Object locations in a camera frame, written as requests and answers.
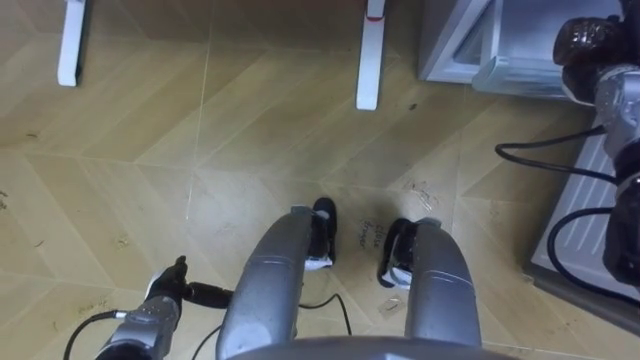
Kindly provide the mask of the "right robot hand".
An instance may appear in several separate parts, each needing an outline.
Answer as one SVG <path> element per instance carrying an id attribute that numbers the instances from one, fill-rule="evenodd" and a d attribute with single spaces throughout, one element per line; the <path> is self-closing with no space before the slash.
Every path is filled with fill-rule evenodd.
<path id="1" fill-rule="evenodd" d="M 562 68 L 562 82 L 575 102 L 592 105 L 602 74 L 616 66 L 636 65 L 634 41 L 619 16 L 579 17 L 559 30 L 553 62 Z"/>

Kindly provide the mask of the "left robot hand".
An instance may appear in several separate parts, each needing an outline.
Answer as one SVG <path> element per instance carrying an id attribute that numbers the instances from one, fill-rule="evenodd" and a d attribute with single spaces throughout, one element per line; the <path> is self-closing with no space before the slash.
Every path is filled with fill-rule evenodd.
<path id="1" fill-rule="evenodd" d="M 183 297 L 187 292 L 187 271 L 186 256 L 181 255 L 175 260 L 173 265 L 167 267 L 150 281 L 145 299 L 150 300 L 154 297 L 169 297 L 181 307 Z"/>

